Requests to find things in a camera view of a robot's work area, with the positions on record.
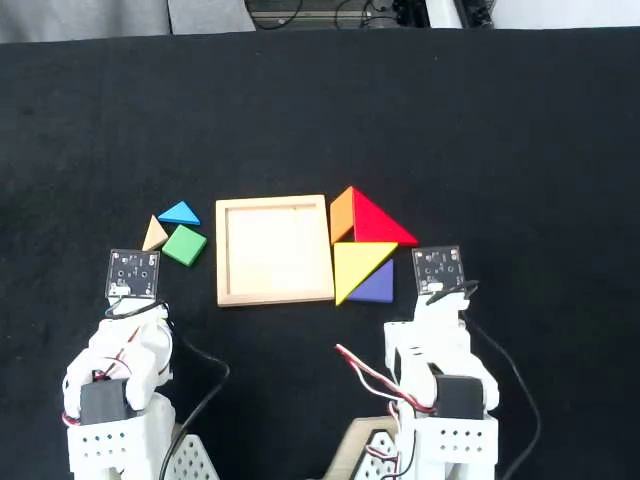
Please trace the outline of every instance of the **blue triangle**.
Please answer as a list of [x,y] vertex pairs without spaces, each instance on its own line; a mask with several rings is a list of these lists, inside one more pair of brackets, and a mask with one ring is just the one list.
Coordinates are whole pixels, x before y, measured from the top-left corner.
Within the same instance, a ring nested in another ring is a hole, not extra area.
[[393,302],[393,259],[389,260],[360,284],[347,300],[360,302]]
[[185,202],[176,203],[162,215],[158,215],[158,220],[165,223],[184,223],[186,225],[200,225],[200,220],[193,213]]

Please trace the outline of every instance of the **circuit board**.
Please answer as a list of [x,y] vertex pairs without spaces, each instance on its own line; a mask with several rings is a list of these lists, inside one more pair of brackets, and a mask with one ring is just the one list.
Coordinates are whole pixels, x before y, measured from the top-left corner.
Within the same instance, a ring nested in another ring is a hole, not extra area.
[[160,252],[111,250],[105,296],[156,298]]
[[464,282],[460,247],[425,247],[412,250],[418,295],[429,293],[429,284],[441,283],[444,289]]

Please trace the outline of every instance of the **white wall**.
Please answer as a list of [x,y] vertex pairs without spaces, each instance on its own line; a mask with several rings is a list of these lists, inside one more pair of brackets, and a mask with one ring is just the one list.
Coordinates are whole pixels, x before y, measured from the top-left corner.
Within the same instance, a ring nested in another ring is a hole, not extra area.
[[496,28],[640,25],[640,0],[496,0]]

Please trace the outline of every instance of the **gray curtain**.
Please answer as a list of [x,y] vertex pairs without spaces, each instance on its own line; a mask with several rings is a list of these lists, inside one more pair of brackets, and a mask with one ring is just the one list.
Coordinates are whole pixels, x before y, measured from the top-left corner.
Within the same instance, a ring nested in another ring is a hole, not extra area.
[[250,30],[243,0],[0,0],[0,43]]

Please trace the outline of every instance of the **green square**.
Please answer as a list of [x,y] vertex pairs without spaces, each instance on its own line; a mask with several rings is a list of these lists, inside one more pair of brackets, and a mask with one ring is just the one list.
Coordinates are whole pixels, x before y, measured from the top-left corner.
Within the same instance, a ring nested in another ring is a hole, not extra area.
[[206,243],[206,237],[184,225],[178,225],[178,228],[162,247],[162,251],[174,260],[190,267]]

